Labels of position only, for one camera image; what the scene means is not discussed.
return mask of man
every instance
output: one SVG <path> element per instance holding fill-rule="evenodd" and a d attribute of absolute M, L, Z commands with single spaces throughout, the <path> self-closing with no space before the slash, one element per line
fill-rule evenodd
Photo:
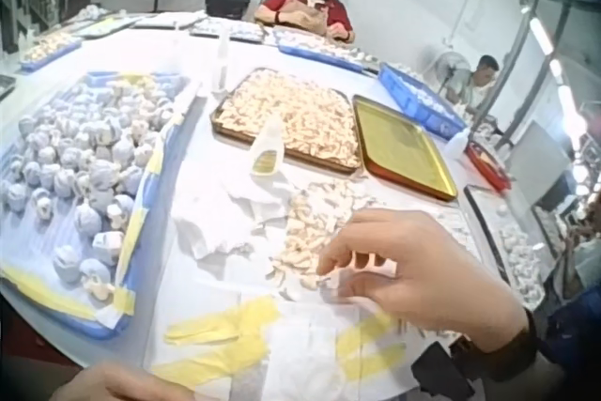
<path fill-rule="evenodd" d="M 447 100 L 456 105 L 461 103 L 466 106 L 466 112 L 476 115 L 478 107 L 484 100 L 484 96 L 476 91 L 490 84 L 499 71 L 499 63 L 490 55 L 480 58 L 478 68 L 475 72 L 458 70 L 448 82 Z"/>

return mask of finger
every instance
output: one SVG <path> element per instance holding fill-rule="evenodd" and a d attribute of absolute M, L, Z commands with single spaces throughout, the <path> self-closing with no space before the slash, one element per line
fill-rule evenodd
<path fill-rule="evenodd" d="M 399 303 L 402 299 L 402 286 L 398 281 L 374 272 L 360 272 L 343 282 L 338 288 L 338 296 L 341 298 L 362 297 L 368 298 L 382 307 L 391 310 L 390 307 Z"/>
<path fill-rule="evenodd" d="M 136 401 L 193 401 L 194 393 L 145 372 L 110 366 L 105 370 L 107 390 Z"/>
<path fill-rule="evenodd" d="M 387 222 L 348 224 L 319 257 L 317 274 L 324 276 L 336 267 L 345 266 L 352 258 L 352 253 L 376 254 L 398 261 L 402 249 L 397 249 L 398 243 L 393 245 L 387 239 L 392 232 L 398 234 L 399 231 Z"/>
<path fill-rule="evenodd" d="M 369 254 L 355 254 L 355 268 L 362 270 L 369 263 Z"/>
<path fill-rule="evenodd" d="M 350 218 L 350 223 L 381 223 L 393 221 L 397 218 L 398 210 L 387 208 L 362 208 Z"/>

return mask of glue bottle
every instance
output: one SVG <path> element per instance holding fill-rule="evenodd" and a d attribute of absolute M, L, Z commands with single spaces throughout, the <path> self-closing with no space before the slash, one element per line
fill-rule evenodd
<path fill-rule="evenodd" d="M 223 25 L 221 34 L 219 35 L 219 48 L 217 51 L 217 61 L 213 68 L 213 93 L 225 92 L 225 81 L 227 79 L 227 60 L 229 57 L 229 39 L 230 31 L 227 25 Z"/>
<path fill-rule="evenodd" d="M 284 139 L 282 119 L 276 113 L 270 116 L 251 146 L 251 174 L 272 176 L 284 161 Z"/>
<path fill-rule="evenodd" d="M 453 160 L 459 160 L 461 158 L 466 150 L 466 147 L 468 147 L 468 143 L 470 142 L 470 132 L 471 129 L 467 127 L 451 138 L 451 141 L 449 141 L 447 146 L 444 148 L 444 153 L 447 157 Z"/>

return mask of white table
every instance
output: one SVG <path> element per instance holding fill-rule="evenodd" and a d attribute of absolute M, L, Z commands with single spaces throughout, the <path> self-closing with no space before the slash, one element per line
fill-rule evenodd
<path fill-rule="evenodd" d="M 61 85 L 69 85 L 73 80 L 89 70 L 166 70 L 178 69 L 193 78 L 200 77 L 205 86 L 210 86 L 211 62 L 217 53 L 216 39 L 192 38 L 182 33 L 174 41 L 175 32 L 155 30 L 126 30 L 106 39 L 86 41 L 82 49 L 53 62 L 31 75 L 19 77 L 15 91 L 0 104 L 0 124 L 2 131 L 14 123 L 25 112 L 34 109 L 44 95 L 53 92 Z M 276 48 L 232 42 L 230 46 L 230 67 L 227 85 L 233 88 L 254 68 L 273 68 L 338 89 L 348 96 L 361 94 L 397 109 L 395 103 L 379 82 L 369 76 L 352 73 L 315 62 L 280 54 Z M 207 95 L 208 89 L 201 88 L 200 95 Z M 214 100 L 202 114 L 194 131 L 188 149 L 188 158 L 201 158 L 203 152 L 220 152 L 224 158 L 235 159 L 244 150 L 213 139 L 208 115 Z M 439 147 L 444 143 L 435 139 Z M 496 264 L 484 233 L 478 224 L 470 205 L 463 194 L 468 184 L 488 187 L 487 182 L 471 165 L 467 157 L 460 162 L 447 162 L 459 190 L 458 204 L 462 208 L 480 250 L 484 264 L 496 273 Z M 415 192 L 371 179 L 370 184 L 378 187 L 391 197 L 420 196 Z M 175 227 L 166 225 L 165 240 L 152 252 L 145 252 L 142 258 L 142 273 L 152 277 L 142 278 L 136 299 L 136 314 L 130 326 L 117 338 L 105 342 L 89 340 L 66 329 L 52 318 L 39 311 L 11 287 L 2 285 L 0 293 L 15 310 L 46 340 L 69 358 L 82 366 L 111 359 L 141 366 L 148 353 L 147 347 L 158 340 L 152 324 L 160 322 L 162 312 L 168 310 L 169 303 L 185 302 L 185 284 L 176 283 L 174 278 L 195 277 L 197 267 L 190 256 L 179 249 Z"/>

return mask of blue tray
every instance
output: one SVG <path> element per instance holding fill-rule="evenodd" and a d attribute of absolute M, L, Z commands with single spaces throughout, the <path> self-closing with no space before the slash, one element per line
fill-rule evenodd
<path fill-rule="evenodd" d="M 82 42 L 80 40 L 75 41 L 75 42 L 63 47 L 62 49 L 56 51 L 54 54 L 48 55 L 43 60 L 39 60 L 35 63 L 21 63 L 21 70 L 23 70 L 24 72 L 35 72 L 36 70 L 41 69 L 44 66 L 46 66 L 47 64 L 52 63 L 53 61 L 57 60 L 61 56 L 69 54 L 69 53 L 73 52 L 74 50 L 79 49 L 80 47 L 82 47 Z"/>
<path fill-rule="evenodd" d="M 378 78 L 405 116 L 410 117 L 415 122 L 421 124 L 427 131 L 434 133 L 438 137 L 448 141 L 468 127 L 453 108 L 435 94 L 434 91 L 404 72 L 394 69 L 389 65 L 383 65 Z M 411 93 L 406 84 L 413 85 L 425 91 L 450 116 L 439 113 L 421 103 Z"/>
<path fill-rule="evenodd" d="M 120 78 L 123 75 L 124 74 L 119 72 L 90 72 L 80 81 L 80 83 L 85 83 L 94 87 L 105 87 L 108 82 Z M 175 77 L 177 77 L 176 74 L 172 73 L 154 73 L 151 75 L 160 81 L 173 81 Z M 183 89 L 184 85 L 185 84 L 178 84 L 178 86 L 175 87 L 177 92 L 174 93 L 174 96 Z M 69 101 L 71 99 L 72 94 L 70 94 L 70 90 L 67 90 L 65 93 L 58 93 L 57 95 L 53 96 L 49 103 L 52 103 L 56 100 Z M 167 132 L 163 147 L 164 160 L 162 164 L 162 173 L 160 175 L 155 175 L 145 171 L 143 175 L 143 179 L 135 199 L 134 208 L 143 208 L 147 211 L 147 216 L 140 235 L 138 236 L 138 240 L 135 243 L 134 251 L 131 255 L 131 261 L 127 267 L 125 277 L 123 279 L 123 286 L 125 286 L 129 291 L 135 292 L 139 283 L 140 274 L 138 267 L 140 261 L 145 258 L 141 252 L 141 249 L 152 248 L 153 246 L 156 246 L 157 242 L 162 242 L 163 240 L 164 227 L 162 225 L 166 221 L 165 215 L 168 214 L 168 210 L 164 208 L 152 207 L 155 206 L 157 199 L 165 200 L 165 196 L 173 195 L 173 187 L 175 186 L 175 181 L 177 180 L 178 166 L 180 164 L 177 159 L 181 160 L 182 158 L 182 156 L 179 155 L 182 153 L 182 151 L 178 149 L 182 147 L 185 151 L 186 148 L 185 143 L 180 143 L 180 141 L 183 141 L 184 139 L 180 136 L 182 135 L 180 132 L 186 127 L 189 129 L 190 123 L 191 121 L 184 121 L 183 124 L 174 125 Z M 17 146 L 14 144 L 9 145 L 8 148 L 6 148 L 6 150 L 3 152 L 2 159 L 0 160 L 0 172 L 2 173 L 3 177 L 8 171 L 10 157 L 16 152 Z M 25 243 L 24 247 L 38 246 L 40 249 L 43 248 L 42 252 L 44 253 L 49 252 L 50 249 L 53 249 L 54 245 L 57 244 L 57 240 L 60 240 L 61 244 L 68 243 L 71 245 L 82 246 L 84 249 L 89 249 L 91 247 L 90 240 L 81 239 L 73 226 L 73 215 L 76 207 L 76 201 L 74 199 L 69 199 L 67 201 L 58 200 L 56 205 L 57 207 L 54 214 L 55 218 L 47 227 L 47 229 L 52 229 L 50 230 L 53 232 L 52 239 L 43 237 L 42 232 L 46 229 L 40 228 L 39 226 L 34 226 L 31 227 L 31 230 L 34 230 L 35 233 L 32 237 L 26 239 L 27 242 Z M 19 227 L 23 225 L 23 222 L 35 224 L 35 212 L 33 211 L 33 208 L 28 205 L 23 215 L 16 215 L 12 212 L 9 212 L 3 214 L 1 219 L 3 222 L 10 222 L 8 223 L 8 226 L 3 225 L 2 240 L 4 241 L 6 233 L 9 233 L 8 240 L 11 240 L 11 231 L 9 229 L 11 227 Z M 22 249 L 22 252 L 31 252 L 31 250 Z M 115 276 L 115 269 L 112 269 L 112 276 Z M 49 316 L 54 317 L 66 326 L 88 337 L 98 340 L 108 340 L 114 338 L 122 333 L 128 327 L 131 321 L 130 316 L 123 315 L 118 320 L 116 326 L 113 329 L 109 329 L 96 321 L 85 320 L 61 312 L 56 312 L 43 305 L 37 304 L 37 306 L 41 310 L 45 311 Z"/>
<path fill-rule="evenodd" d="M 362 64 L 352 63 L 350 61 L 345 60 L 344 58 L 337 58 L 335 56 L 324 55 L 319 52 L 309 51 L 307 49 L 300 49 L 298 47 L 286 46 L 285 44 L 282 44 L 280 40 L 280 35 L 277 33 L 277 31 L 274 32 L 274 36 L 278 49 L 282 54 L 299 56 L 300 58 L 318 61 L 319 63 L 325 63 L 326 65 L 352 70 L 353 72 L 363 72 L 363 70 L 365 69 L 365 67 Z"/>

